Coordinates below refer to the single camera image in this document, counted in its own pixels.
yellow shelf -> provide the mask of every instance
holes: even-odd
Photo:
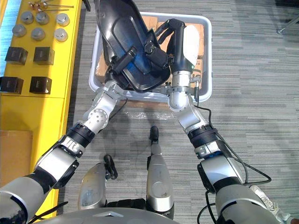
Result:
[[[47,151],[66,131],[71,81],[77,43],[78,24],[82,0],[53,0],[51,4],[73,5],[68,11],[47,12],[50,21],[40,25],[35,20],[31,24],[23,24],[20,16],[24,11],[31,11],[28,0],[23,0],[19,9],[16,24],[23,24],[27,33],[23,37],[13,37],[12,47],[23,47],[28,51],[25,65],[8,64],[4,76],[18,77],[24,80],[20,95],[1,93],[0,95],[0,128],[3,130],[30,130],[33,132],[33,147],[31,155],[31,170],[38,158]],[[70,23],[66,27],[56,24],[56,15],[66,13]],[[31,39],[31,31],[41,27],[46,37],[42,41]],[[54,38],[54,31],[63,28],[68,34],[65,42]],[[52,47],[55,51],[53,65],[37,65],[33,63],[35,47]],[[32,76],[49,77],[52,79],[49,95],[29,92]],[[40,214],[57,205],[58,190],[52,190],[37,212]]]

gray plastic bin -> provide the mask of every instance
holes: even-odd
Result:
[[[202,88],[199,91],[199,101],[204,102],[210,98],[212,94],[212,25],[208,18],[199,15],[184,15],[184,14],[167,14],[167,13],[147,13],[140,12],[144,16],[155,16],[158,18],[158,22],[166,21],[171,18],[175,18],[185,23],[198,23],[204,26],[204,38],[205,38],[205,49],[204,56],[202,58],[203,64],[203,76],[202,76]],[[97,79],[95,75],[96,67],[99,58],[102,54],[103,42],[100,30],[97,28],[96,36],[93,46],[93,57],[92,65],[89,75],[89,86],[93,91],[96,91],[100,86],[101,82]],[[166,103],[168,97],[158,92],[147,92],[147,93],[137,93],[135,91],[125,91],[126,97],[130,100],[141,100],[141,101],[151,101],[151,102],[161,102]]]

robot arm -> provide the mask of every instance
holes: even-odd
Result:
[[[182,22],[167,21],[156,32],[160,34],[160,29],[165,29],[166,26],[175,30],[171,38],[175,37],[175,40],[180,40],[183,44],[175,41],[176,45],[173,45],[170,40],[168,45],[167,53],[174,55],[170,65],[172,85],[166,86],[164,92],[169,95],[169,108],[176,114],[197,157],[201,159],[198,172],[205,188],[216,194],[217,224],[277,224],[278,221],[262,200],[243,185],[241,170],[225,143],[217,137],[217,129],[204,119],[193,104],[190,81],[198,52],[197,30],[186,27]]]
[[[116,82],[97,90],[92,107],[36,163],[33,173],[17,178],[0,189],[0,223],[27,223],[51,189],[63,187],[74,174],[87,145],[108,124],[117,101],[123,96]]]

wire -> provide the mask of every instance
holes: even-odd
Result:
[[[128,102],[128,98],[126,97],[126,101],[124,102],[124,104],[113,115],[110,116],[109,120],[111,120],[119,111],[121,111],[124,108],[124,106],[127,104],[127,102]]]
[[[195,107],[199,108],[199,109],[202,109],[202,110],[205,110],[205,111],[209,111],[209,124],[211,126],[212,129],[214,129],[214,126],[212,124],[212,111],[208,108],[204,108],[204,107],[200,107],[198,106],[199,105],[199,102],[197,103],[197,106],[194,105]],[[245,183],[248,183],[248,170],[247,170],[247,167],[245,166],[245,163],[243,162],[243,160],[238,156],[238,154],[229,146],[229,144],[224,140],[224,138],[219,134],[217,133],[216,134],[222,141],[223,143],[228,147],[228,149],[235,155],[235,157],[237,157],[237,159],[240,161],[240,163],[242,164],[242,166],[244,167],[244,170],[245,170]]]
[[[205,110],[205,111],[209,111],[209,125],[212,129],[214,129],[214,126],[212,124],[212,111],[208,108],[204,108],[204,107],[200,107],[199,106],[199,102],[197,102],[197,105],[194,105],[195,107],[199,108],[199,109],[202,109],[202,110]],[[227,148],[235,155],[235,157],[233,157],[237,162],[241,163],[242,166],[244,167],[244,170],[245,170],[245,183],[243,185],[258,185],[258,184],[265,184],[265,183],[269,183],[272,181],[271,177],[269,177],[268,175],[266,175],[265,173],[263,173],[262,171],[260,171],[259,169],[257,168],[254,168],[253,166],[243,162],[243,160],[238,156],[238,154],[230,147],[230,145],[224,140],[224,138],[221,136],[221,134],[219,133],[216,133],[217,137],[223,141],[223,143],[227,146]],[[267,178],[266,181],[257,181],[257,182],[248,182],[248,178],[249,178],[249,175],[248,175],[248,170],[247,170],[247,167],[249,167],[250,169],[256,171],[257,173],[263,175],[264,177]],[[200,216],[201,214],[204,212],[205,209],[208,208],[209,210],[209,213],[210,213],[210,216],[213,220],[214,223],[216,223],[216,219],[213,215],[213,212],[212,212],[212,209],[211,209],[211,206],[215,205],[215,203],[212,203],[210,204],[209,203],[209,198],[208,198],[208,191],[206,191],[206,206],[204,208],[202,208],[202,210],[198,213],[198,216],[197,216],[197,224],[200,224],[199,222],[199,219],[200,219]]]
[[[238,156],[238,154],[224,140],[224,138],[219,133],[217,133],[216,135],[224,142],[224,144],[227,146],[227,148],[235,155],[235,157],[237,157],[237,159],[239,160],[239,162],[244,167],[244,170],[245,170],[245,183],[244,184],[247,184],[248,183],[248,178],[249,178],[247,166],[245,165],[245,163],[243,162],[243,160]]]
[[[198,213],[198,216],[197,216],[197,224],[200,224],[199,219],[200,219],[202,213],[207,209],[207,207],[208,207],[208,206],[206,205],[206,206],[203,207],[203,208],[200,210],[200,212]]]
[[[55,206],[55,207],[53,207],[53,208],[51,208],[51,209],[49,209],[49,210],[47,210],[47,211],[45,211],[44,213],[42,213],[42,214],[40,214],[40,215],[34,215],[33,216],[33,219],[28,223],[28,224],[31,224],[31,223],[34,223],[36,220],[38,220],[38,219],[43,219],[42,217],[43,216],[46,216],[46,215],[48,215],[48,214],[51,214],[52,212],[54,212],[54,211],[56,211],[57,209],[59,209],[60,207],[62,207],[62,206],[64,206],[64,205],[66,205],[68,202],[62,202],[62,203],[60,203],[59,205],[57,205],[57,206]]]
[[[214,224],[216,224],[216,219],[215,219],[215,217],[214,217],[214,214],[213,214],[212,209],[211,209],[211,206],[210,206],[209,195],[208,195],[208,194],[209,194],[209,191],[207,190],[207,191],[206,191],[206,206],[207,206],[207,209],[209,210],[210,216],[211,216],[211,218],[212,218]]]
[[[244,163],[247,167],[249,167],[250,169],[256,171],[257,173],[259,173],[260,175],[263,175],[264,177],[267,178],[266,181],[257,181],[257,182],[248,182],[248,183],[244,183],[243,185],[258,185],[258,184],[264,184],[264,183],[270,183],[272,181],[271,177],[269,177],[268,175],[266,175],[265,173],[263,173],[262,171],[258,170],[257,168],[254,168],[253,166]]]

silver knob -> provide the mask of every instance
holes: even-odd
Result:
[[[16,24],[13,28],[13,35],[17,37],[24,36],[26,34],[26,28],[22,24]]]
[[[31,38],[36,40],[36,41],[41,41],[43,38],[45,38],[46,34],[43,31],[42,28],[35,28],[34,30],[32,30],[31,32]]]
[[[49,16],[45,12],[39,12],[36,14],[36,21],[41,25],[45,25],[49,22]]]
[[[65,13],[60,13],[56,16],[56,22],[62,26],[65,27],[70,23],[70,18]]]
[[[58,40],[59,42],[66,41],[66,39],[68,37],[67,32],[62,28],[55,30],[54,36],[55,36],[56,40]]]
[[[29,11],[23,12],[21,15],[21,21],[25,24],[31,24],[33,22],[33,14]]]

